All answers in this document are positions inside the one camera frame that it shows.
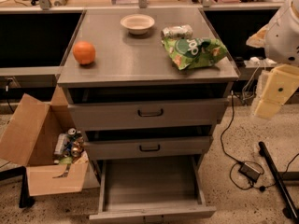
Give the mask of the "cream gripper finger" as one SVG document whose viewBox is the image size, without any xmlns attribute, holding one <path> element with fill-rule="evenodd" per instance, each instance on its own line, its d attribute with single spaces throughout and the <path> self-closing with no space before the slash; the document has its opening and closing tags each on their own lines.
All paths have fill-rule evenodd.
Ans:
<svg viewBox="0 0 299 224">
<path fill-rule="evenodd" d="M 281 109 L 281 104 L 265 100 L 256 100 L 253 115 L 260 119 L 271 119 Z"/>
<path fill-rule="evenodd" d="M 263 90 L 266 86 L 267 79 L 269 78 L 269 71 L 263 70 L 261 74 L 258 77 L 258 82 L 255 90 L 255 98 L 252 101 L 251 104 L 251 114 L 253 115 L 253 107 L 255 106 L 255 101 L 260 99 L 262 100 Z"/>
</svg>

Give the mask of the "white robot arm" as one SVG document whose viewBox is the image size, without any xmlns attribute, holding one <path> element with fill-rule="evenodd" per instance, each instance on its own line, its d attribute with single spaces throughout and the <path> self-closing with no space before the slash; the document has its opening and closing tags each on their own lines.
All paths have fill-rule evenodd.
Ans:
<svg viewBox="0 0 299 224">
<path fill-rule="evenodd" d="M 246 44 L 264 48 L 277 66 L 258 79 L 252 115 L 271 119 L 299 88 L 299 0 L 286 0 L 272 19 Z"/>
</svg>

